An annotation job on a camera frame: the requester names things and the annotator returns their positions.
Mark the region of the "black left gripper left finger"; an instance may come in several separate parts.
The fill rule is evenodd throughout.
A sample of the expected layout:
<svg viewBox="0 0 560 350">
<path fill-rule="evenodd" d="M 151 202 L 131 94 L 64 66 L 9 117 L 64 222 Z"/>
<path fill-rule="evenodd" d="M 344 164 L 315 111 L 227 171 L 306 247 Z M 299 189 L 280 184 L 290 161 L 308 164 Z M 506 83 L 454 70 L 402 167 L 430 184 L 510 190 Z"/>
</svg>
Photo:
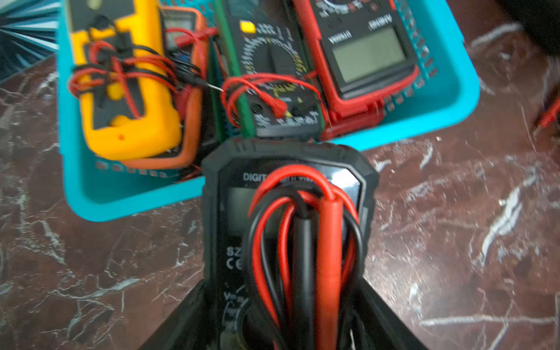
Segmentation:
<svg viewBox="0 0 560 350">
<path fill-rule="evenodd" d="M 201 280 L 139 349 L 206 349 L 210 305 Z"/>
</svg>

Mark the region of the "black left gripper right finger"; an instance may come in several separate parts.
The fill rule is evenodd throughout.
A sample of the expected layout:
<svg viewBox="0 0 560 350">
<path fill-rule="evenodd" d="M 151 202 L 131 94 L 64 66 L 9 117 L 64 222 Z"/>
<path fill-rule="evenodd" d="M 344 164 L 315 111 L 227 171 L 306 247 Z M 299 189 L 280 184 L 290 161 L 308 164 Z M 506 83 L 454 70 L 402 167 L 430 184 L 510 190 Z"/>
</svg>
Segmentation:
<svg viewBox="0 0 560 350">
<path fill-rule="evenodd" d="M 362 279 L 356 291 L 356 349 L 427 350 L 427 347 Z"/>
</svg>

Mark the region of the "small black red tester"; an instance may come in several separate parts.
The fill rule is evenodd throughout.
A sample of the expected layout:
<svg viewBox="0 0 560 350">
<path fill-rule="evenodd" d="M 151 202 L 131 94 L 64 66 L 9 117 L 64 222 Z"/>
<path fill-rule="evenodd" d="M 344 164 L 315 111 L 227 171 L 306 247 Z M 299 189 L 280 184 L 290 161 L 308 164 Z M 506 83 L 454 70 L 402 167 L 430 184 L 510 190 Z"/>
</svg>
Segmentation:
<svg viewBox="0 0 560 350">
<path fill-rule="evenodd" d="M 203 162 L 208 349 L 340 349 L 379 173 L 336 144 L 230 139 Z"/>
</svg>

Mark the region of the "yellow multimeter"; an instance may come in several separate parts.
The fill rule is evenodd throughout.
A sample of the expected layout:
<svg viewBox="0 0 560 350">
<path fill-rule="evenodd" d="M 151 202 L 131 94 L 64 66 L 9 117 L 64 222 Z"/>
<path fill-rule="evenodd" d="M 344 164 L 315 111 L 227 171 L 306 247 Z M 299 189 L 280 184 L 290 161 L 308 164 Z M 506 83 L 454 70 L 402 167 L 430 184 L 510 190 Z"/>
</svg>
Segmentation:
<svg viewBox="0 0 560 350">
<path fill-rule="evenodd" d="M 166 55 L 158 1 L 65 1 L 74 66 L 69 92 L 80 104 L 89 149 L 108 160 L 149 158 L 182 138 L 174 106 L 178 79 Z"/>
</svg>

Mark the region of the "green black multimeter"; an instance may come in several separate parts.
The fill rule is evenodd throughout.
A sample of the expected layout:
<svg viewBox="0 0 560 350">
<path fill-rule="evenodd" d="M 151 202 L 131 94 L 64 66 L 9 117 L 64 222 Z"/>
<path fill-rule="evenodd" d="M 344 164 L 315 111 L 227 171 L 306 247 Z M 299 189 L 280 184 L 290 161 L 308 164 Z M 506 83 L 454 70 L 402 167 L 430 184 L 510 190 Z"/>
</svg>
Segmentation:
<svg viewBox="0 0 560 350">
<path fill-rule="evenodd" d="M 222 103 L 246 138 L 317 140 L 325 127 L 291 1 L 216 1 Z"/>
</svg>

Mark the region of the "red black large multimeter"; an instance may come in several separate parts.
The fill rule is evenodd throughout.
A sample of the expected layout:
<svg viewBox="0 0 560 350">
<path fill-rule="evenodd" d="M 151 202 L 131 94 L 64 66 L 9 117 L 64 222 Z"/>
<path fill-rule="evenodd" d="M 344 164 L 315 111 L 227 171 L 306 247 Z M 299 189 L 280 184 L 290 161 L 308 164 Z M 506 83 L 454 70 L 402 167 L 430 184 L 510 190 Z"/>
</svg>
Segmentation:
<svg viewBox="0 0 560 350">
<path fill-rule="evenodd" d="M 396 1 L 295 1 L 334 120 L 382 104 L 419 75 Z"/>
</svg>

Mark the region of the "orange black multimeter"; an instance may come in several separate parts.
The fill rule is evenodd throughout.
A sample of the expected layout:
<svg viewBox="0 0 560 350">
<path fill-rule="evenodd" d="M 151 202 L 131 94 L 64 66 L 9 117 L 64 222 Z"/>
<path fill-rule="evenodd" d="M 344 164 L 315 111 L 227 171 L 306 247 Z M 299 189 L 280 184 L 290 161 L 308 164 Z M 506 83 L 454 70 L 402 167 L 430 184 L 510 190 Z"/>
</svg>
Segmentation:
<svg viewBox="0 0 560 350">
<path fill-rule="evenodd" d="M 204 90 L 207 81 L 209 38 L 216 30 L 208 27 L 195 8 L 162 6 L 160 12 L 166 38 L 166 53 L 175 64 L 179 93 L 174 98 L 181 121 L 182 140 L 174 148 L 151 158 L 124 160 L 130 169 L 183 169 L 194 163 L 201 139 Z"/>
</svg>

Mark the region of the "red clamp multimeter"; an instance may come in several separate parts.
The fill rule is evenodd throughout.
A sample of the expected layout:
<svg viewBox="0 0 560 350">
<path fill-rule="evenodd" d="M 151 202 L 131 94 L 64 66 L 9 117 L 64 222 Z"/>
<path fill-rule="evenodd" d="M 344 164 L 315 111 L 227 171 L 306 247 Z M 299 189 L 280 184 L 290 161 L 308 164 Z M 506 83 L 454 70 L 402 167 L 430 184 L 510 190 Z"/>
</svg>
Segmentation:
<svg viewBox="0 0 560 350">
<path fill-rule="evenodd" d="M 343 117 L 328 110 L 328 121 L 320 139 L 327 141 L 357 131 L 376 127 L 385 117 L 384 103 L 376 102 L 364 112 Z"/>
</svg>

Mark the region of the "teal plastic basket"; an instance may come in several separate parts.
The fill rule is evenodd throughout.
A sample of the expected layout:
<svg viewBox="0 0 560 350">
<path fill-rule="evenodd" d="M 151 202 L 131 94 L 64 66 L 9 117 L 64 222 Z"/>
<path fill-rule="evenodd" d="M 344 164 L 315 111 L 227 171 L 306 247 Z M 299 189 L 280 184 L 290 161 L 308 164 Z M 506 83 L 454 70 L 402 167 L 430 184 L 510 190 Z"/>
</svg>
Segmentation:
<svg viewBox="0 0 560 350">
<path fill-rule="evenodd" d="M 336 144 L 365 151 L 456 125 L 475 110 L 480 84 L 465 48 L 464 36 L 446 1 L 406 1 L 414 16 L 415 32 L 428 55 L 425 83 L 403 102 L 393 100 L 376 128 L 335 139 Z M 64 192 L 74 213 L 92 222 L 107 222 L 201 195 L 201 177 L 178 182 L 156 173 L 115 171 L 112 163 L 98 168 L 97 157 L 83 136 L 80 109 L 68 89 L 73 60 L 64 13 L 58 17 L 58 135 Z"/>
</svg>

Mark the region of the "black plastic tool case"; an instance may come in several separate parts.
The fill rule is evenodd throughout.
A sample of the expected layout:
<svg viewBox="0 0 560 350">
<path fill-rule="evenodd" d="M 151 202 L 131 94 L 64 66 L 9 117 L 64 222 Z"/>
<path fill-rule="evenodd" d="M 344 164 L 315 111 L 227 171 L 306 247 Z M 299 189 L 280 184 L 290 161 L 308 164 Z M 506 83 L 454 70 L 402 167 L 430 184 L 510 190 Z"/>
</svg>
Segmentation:
<svg viewBox="0 0 560 350">
<path fill-rule="evenodd" d="M 558 0 L 502 0 L 499 3 L 547 55 L 559 56 Z"/>
</svg>

